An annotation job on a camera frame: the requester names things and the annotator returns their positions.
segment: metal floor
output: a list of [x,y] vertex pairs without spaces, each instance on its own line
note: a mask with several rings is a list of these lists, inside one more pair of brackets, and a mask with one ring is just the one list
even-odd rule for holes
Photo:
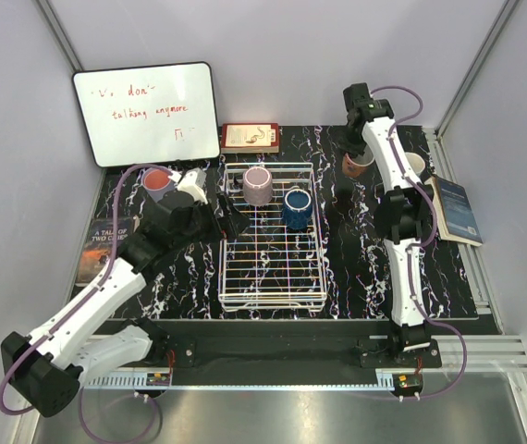
[[[425,392],[446,385],[425,375]],[[136,436],[150,408],[125,400],[98,413],[121,391],[85,392],[85,417],[108,440]],[[364,393],[170,391],[159,398],[163,419],[143,442],[155,444],[348,444],[348,443],[526,443],[503,375],[468,374],[442,398],[431,401],[372,401]],[[42,419],[35,444],[93,443],[80,429],[76,402]]]

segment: whiteboard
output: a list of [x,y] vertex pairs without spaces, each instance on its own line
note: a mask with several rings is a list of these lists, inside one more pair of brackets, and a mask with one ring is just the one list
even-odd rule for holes
[[206,63],[80,72],[73,82],[100,167],[220,154]]

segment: book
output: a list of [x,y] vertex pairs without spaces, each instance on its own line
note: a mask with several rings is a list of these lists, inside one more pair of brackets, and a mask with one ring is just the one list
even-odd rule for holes
[[[117,221],[117,245],[138,226],[137,217],[120,217]],[[84,287],[104,268],[112,248],[113,219],[94,219],[79,260],[75,285]]]
[[221,154],[279,153],[277,123],[226,123]]
[[465,189],[438,176],[429,178],[426,185],[431,185],[434,189],[434,207],[440,239],[464,242],[475,247],[482,245],[482,237]]

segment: table surface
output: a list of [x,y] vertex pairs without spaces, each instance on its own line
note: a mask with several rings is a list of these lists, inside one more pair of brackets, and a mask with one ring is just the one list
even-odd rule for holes
[[[218,301],[218,244],[192,244],[155,282],[130,298],[113,319],[373,319],[385,318],[391,298],[391,276],[385,247],[374,232],[372,214],[378,205],[375,186],[382,182],[376,166],[350,179],[341,172],[344,127],[282,127],[279,154],[221,155],[219,160],[183,162],[183,168],[207,172],[206,194],[220,191],[225,163],[312,162],[322,242],[326,245],[327,302],[320,313],[306,310],[247,310],[225,313]],[[398,128],[406,152],[433,162],[421,127]],[[114,188],[123,170],[107,170],[93,218],[111,216]],[[149,199],[140,176],[127,179],[120,199],[122,216],[142,216]],[[456,243],[436,239],[421,254],[423,300],[431,315],[476,318],[471,289]],[[74,287],[76,295],[80,288]]]

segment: whiteboard frame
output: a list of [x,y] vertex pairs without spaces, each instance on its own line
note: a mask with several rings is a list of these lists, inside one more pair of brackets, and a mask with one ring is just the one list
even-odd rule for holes
[[186,160],[204,160],[204,159],[216,159],[220,155],[220,131],[219,131],[219,125],[218,125],[218,113],[216,111],[216,95],[214,94],[214,76],[212,72],[212,67],[208,62],[205,61],[197,61],[197,62],[181,62],[181,63],[167,63],[167,64],[159,64],[159,65],[145,65],[145,66],[137,66],[137,67],[124,67],[124,68],[106,68],[106,69],[89,69],[84,71],[78,71],[75,72],[72,77],[72,86],[75,90],[75,96],[77,98],[77,105],[79,106],[80,116],[82,117],[82,121],[85,125],[85,133],[87,135],[87,141],[89,141],[89,146],[91,147],[91,153],[93,155],[93,161],[95,162],[95,165],[101,167],[101,168],[111,168],[111,167],[128,167],[130,164],[113,164],[108,166],[101,166],[97,162],[97,157],[95,156],[95,151],[93,150],[93,145],[91,141],[91,135],[89,134],[89,127],[87,126],[87,121],[85,120],[85,116],[82,111],[82,105],[80,103],[79,95],[77,93],[77,85],[75,83],[75,77],[77,77],[79,74],[87,74],[92,72],[112,72],[112,71],[125,71],[128,69],[143,69],[143,68],[164,68],[164,67],[178,67],[178,66],[184,66],[184,65],[205,65],[208,67],[208,70],[210,71],[210,86],[212,88],[212,98],[214,102],[214,124],[216,126],[216,132],[218,133],[218,154],[212,156],[212,157],[183,157],[179,159],[172,159],[172,160],[155,160],[152,162],[153,164],[170,164],[172,162],[178,162],[178,161],[186,161]]

